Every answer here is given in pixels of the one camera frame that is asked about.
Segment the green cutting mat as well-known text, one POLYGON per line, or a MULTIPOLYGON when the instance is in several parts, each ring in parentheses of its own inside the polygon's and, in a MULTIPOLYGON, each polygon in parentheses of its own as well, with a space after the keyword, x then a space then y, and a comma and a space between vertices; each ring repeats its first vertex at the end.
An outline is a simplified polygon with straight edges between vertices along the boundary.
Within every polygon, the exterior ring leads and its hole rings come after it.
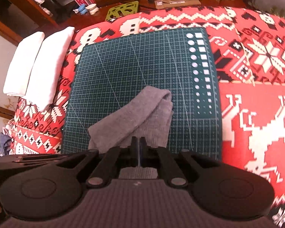
POLYGON ((218 78, 204 28, 152 31, 87 45, 75 70, 62 153, 87 150, 91 125, 153 86, 172 94, 168 149, 221 159, 218 78))

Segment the green plastic crate lid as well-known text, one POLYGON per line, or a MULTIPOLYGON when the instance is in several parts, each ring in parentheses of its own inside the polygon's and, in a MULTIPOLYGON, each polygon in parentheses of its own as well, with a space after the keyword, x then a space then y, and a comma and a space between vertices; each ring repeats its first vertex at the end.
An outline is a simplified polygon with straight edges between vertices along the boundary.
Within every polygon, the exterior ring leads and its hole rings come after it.
POLYGON ((110 21, 112 19, 118 19, 129 14, 135 14, 138 12, 138 6, 139 1, 133 1, 112 7, 108 10, 105 20, 110 21))

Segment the grey polo shirt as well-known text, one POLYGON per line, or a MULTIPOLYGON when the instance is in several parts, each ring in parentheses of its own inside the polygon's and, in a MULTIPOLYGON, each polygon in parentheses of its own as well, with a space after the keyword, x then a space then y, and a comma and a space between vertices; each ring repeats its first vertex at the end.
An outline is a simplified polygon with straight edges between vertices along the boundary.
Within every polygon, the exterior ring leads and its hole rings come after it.
POLYGON ((166 148, 172 116, 171 92, 146 86, 128 104, 88 128, 88 148, 99 153, 124 149, 133 137, 144 137, 151 148, 166 148))

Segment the red patterned christmas tablecloth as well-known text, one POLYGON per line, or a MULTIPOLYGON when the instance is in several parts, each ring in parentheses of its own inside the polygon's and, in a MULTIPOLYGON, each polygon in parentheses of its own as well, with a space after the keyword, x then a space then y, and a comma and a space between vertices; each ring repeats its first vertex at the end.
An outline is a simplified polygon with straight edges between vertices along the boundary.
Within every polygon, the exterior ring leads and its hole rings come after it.
POLYGON ((219 79, 225 163, 267 179, 275 191, 269 213, 285 227, 285 19, 261 11, 193 6, 148 10, 80 29, 66 55, 53 104, 44 112, 18 101, 11 149, 61 151, 71 82, 88 44, 137 33, 204 27, 219 79))

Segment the pile of clothes floor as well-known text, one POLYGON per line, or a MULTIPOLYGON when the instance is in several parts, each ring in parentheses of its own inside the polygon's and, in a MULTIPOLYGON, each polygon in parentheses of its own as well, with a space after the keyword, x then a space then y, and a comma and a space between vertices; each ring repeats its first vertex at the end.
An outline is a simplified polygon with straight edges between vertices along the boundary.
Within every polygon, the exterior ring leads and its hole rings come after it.
POLYGON ((11 143, 13 142, 12 137, 8 130, 3 129, 0 133, 0 156, 9 155, 12 146, 11 143))

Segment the folded cream towel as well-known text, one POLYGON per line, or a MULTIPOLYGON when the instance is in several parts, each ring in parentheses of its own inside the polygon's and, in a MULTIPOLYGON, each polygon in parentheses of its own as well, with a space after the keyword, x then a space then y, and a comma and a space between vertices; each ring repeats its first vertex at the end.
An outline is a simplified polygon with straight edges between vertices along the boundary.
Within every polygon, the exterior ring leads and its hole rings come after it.
POLYGON ((3 87, 3 93, 7 96, 22 97, 26 94, 31 71, 44 37, 45 34, 38 31, 18 44, 3 87))

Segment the folded white towel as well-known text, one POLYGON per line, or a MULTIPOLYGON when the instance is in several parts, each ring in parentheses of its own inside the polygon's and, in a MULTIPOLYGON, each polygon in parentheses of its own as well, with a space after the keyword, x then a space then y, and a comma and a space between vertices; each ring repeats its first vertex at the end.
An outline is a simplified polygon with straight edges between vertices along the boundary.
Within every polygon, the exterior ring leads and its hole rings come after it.
POLYGON ((64 58, 74 35, 67 27, 48 36, 41 45, 33 65, 25 99, 44 111, 52 104, 64 58))

